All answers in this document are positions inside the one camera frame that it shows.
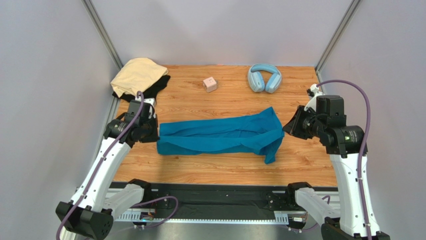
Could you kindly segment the black t shirt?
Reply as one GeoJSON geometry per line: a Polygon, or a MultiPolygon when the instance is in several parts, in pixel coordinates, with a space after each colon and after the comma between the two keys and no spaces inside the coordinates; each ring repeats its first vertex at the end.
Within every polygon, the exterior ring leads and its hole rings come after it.
{"type": "MultiPolygon", "coordinates": [[[[164,90],[167,85],[169,80],[171,79],[170,75],[164,75],[162,76],[157,82],[155,82],[152,86],[150,86],[148,89],[146,89],[143,92],[144,98],[145,99],[149,99],[149,98],[157,98],[157,95],[160,91],[164,90]]],[[[117,99],[121,99],[124,100],[126,102],[130,102],[131,100],[135,100],[136,97],[131,95],[131,94],[123,94],[122,96],[118,97],[117,94],[115,92],[112,93],[112,96],[117,98],[117,99]]]]}

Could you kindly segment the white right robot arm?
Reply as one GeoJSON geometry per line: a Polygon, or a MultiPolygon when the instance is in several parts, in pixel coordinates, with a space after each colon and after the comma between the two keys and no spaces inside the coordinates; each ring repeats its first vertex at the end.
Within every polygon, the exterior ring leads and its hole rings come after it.
{"type": "Polygon", "coordinates": [[[282,128],[299,139],[318,138],[329,155],[337,179],[340,209],[326,203],[307,182],[290,183],[283,204],[304,210],[321,227],[324,240],[389,240],[381,231],[372,208],[367,180],[366,132],[347,125],[344,107],[312,109],[298,106],[282,128]]]}

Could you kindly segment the pink cube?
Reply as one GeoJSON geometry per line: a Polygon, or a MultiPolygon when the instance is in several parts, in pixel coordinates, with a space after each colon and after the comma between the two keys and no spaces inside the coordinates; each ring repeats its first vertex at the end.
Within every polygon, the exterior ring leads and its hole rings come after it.
{"type": "Polygon", "coordinates": [[[208,77],[202,81],[203,87],[207,93],[211,93],[218,88],[218,82],[213,77],[208,77]]]}

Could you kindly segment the blue t shirt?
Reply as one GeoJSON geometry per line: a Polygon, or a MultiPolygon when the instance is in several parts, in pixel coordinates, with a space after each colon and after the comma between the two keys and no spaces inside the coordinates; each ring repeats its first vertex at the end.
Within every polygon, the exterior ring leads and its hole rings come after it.
{"type": "Polygon", "coordinates": [[[283,126],[269,107],[253,115],[162,123],[156,148],[164,156],[253,153],[270,164],[284,137],[283,126]]]}

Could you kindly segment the beige t shirt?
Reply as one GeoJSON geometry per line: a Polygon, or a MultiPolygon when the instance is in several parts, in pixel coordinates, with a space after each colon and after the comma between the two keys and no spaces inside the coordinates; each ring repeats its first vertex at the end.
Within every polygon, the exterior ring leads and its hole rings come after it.
{"type": "Polygon", "coordinates": [[[138,92],[144,92],[168,72],[167,67],[149,58],[133,58],[122,67],[110,85],[118,97],[124,94],[136,97],[138,92]]]}

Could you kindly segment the aluminium frame rail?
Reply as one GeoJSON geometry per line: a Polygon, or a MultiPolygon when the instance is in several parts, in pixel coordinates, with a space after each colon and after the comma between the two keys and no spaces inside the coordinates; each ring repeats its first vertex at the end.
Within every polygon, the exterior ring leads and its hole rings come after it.
{"type": "Polygon", "coordinates": [[[373,226],[373,213],[363,210],[343,188],[338,189],[336,210],[307,182],[287,186],[203,185],[149,183],[83,184],[70,201],[61,201],[56,214],[66,230],[103,240],[122,215],[139,227],[154,228],[169,220],[195,223],[270,222],[303,232],[310,215],[325,240],[387,240],[373,226]]]}

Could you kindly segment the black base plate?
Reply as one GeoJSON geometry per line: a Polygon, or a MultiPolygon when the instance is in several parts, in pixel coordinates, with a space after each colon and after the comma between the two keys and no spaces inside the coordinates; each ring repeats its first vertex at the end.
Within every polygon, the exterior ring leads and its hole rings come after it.
{"type": "Polygon", "coordinates": [[[152,183],[143,202],[154,217],[183,220],[273,220],[276,211],[303,212],[286,186],[152,183]]]}

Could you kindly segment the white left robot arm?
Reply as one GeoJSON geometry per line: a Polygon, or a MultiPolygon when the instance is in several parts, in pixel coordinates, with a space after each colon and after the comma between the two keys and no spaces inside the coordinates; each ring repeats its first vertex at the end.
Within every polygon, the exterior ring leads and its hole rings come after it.
{"type": "Polygon", "coordinates": [[[134,144],[158,140],[158,120],[153,110],[123,113],[108,123],[88,175],[71,199],[56,207],[61,221],[56,239],[66,230],[87,239],[103,240],[110,234],[114,221],[129,208],[152,204],[152,185],[140,179],[132,179],[110,198],[106,195],[134,144]]]}

